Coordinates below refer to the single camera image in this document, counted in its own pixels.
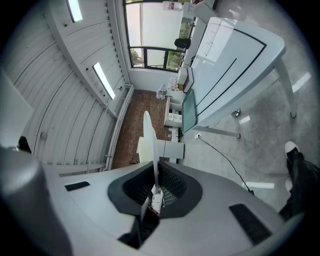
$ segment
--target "brown brick wall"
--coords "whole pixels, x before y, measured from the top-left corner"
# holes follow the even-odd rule
[[[156,92],[135,90],[128,105],[116,143],[112,169],[126,167],[130,162],[139,163],[137,147],[144,135],[144,113],[148,111],[156,138],[170,141],[171,132],[164,127],[167,99],[157,99]]]

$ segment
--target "black window frame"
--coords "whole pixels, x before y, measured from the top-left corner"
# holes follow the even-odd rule
[[[136,46],[136,45],[130,45],[130,40],[129,40],[129,31],[128,31],[128,21],[127,21],[127,5],[131,4],[142,4],[142,3],[162,3],[163,0],[140,0],[140,1],[134,1],[134,2],[126,2],[126,0],[123,0],[123,11],[124,11],[124,24],[125,24],[125,32],[126,32],[126,41],[128,44],[128,52],[129,52],[129,57],[130,57],[130,63],[131,63],[131,68],[133,69],[150,69],[150,70],[162,70],[162,71],[168,71],[168,72],[173,72],[173,73],[178,73],[177,70],[172,70],[167,68],[167,63],[168,63],[168,56],[169,52],[175,52],[175,53],[181,53],[185,54],[185,50],[178,50],[178,49],[170,49],[170,48],[163,48],[163,47],[155,47],[155,46]],[[169,0],[169,2],[178,2],[178,0]],[[193,30],[193,26],[191,27],[190,33],[189,33],[189,39],[191,37]],[[131,55],[131,49],[142,49],[143,50],[143,62],[144,62],[144,67],[140,66],[134,66],[132,55]],[[163,68],[160,67],[151,67],[148,66],[148,57],[147,57],[147,51],[148,50],[158,50],[158,51],[165,51],[164,53],[164,60],[163,60]]]

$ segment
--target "white pipe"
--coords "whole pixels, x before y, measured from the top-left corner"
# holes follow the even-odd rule
[[[130,102],[130,99],[131,99],[131,97],[133,95],[134,90],[135,90],[134,86],[131,85],[130,89],[129,89],[129,92],[126,95],[125,100],[124,100],[124,102],[122,104],[122,107],[121,107],[121,110],[119,112],[118,118],[116,120],[116,123],[115,123],[115,126],[114,126],[114,130],[113,130],[113,134],[112,134],[112,137],[111,137],[111,142],[110,142],[110,145],[109,145],[108,154],[107,154],[107,157],[106,157],[106,162],[105,162],[105,167],[106,167],[107,170],[110,170],[110,168],[112,166],[112,162],[113,162],[114,153],[115,153],[115,150],[116,150],[116,144],[117,144],[117,141],[118,141],[120,129],[121,129],[122,123],[124,121],[124,116],[125,116],[125,114],[127,112],[127,108],[128,108],[128,105],[129,105],[129,102]]]

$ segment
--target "wall outlet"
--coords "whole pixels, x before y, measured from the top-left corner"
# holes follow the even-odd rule
[[[194,135],[194,138],[198,139],[200,137],[201,137],[201,132],[196,132],[195,135]]]

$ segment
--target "concrete floor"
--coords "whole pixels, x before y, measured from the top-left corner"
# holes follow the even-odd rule
[[[221,119],[217,129],[239,132],[241,139],[202,132],[201,138],[225,154],[246,182],[270,183],[274,188],[254,188],[255,195],[279,211],[290,194],[285,188],[289,176],[286,168],[285,142],[296,142],[305,159],[320,165],[320,97],[318,68],[309,46],[295,23],[273,1],[220,0],[219,17],[245,21],[267,29],[286,44],[282,57],[288,69],[297,102],[297,117],[291,119],[289,106],[280,82],[241,107],[241,115]],[[185,157],[179,163],[218,174],[242,186],[243,182],[229,162],[188,131]]]

